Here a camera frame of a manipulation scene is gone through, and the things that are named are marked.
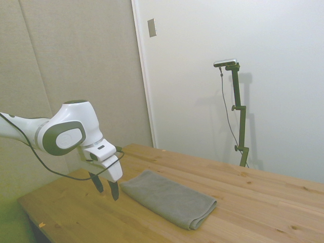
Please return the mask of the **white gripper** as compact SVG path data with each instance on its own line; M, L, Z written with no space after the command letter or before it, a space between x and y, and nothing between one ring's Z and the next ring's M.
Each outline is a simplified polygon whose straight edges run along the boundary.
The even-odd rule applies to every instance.
M122 177L123 172L116 155L112 155L104 161L85 162L85 169L89 171L89 176L99 193L104 191L104 187L99 179L99 176L101 176L108 180L114 201L119 199L118 180Z

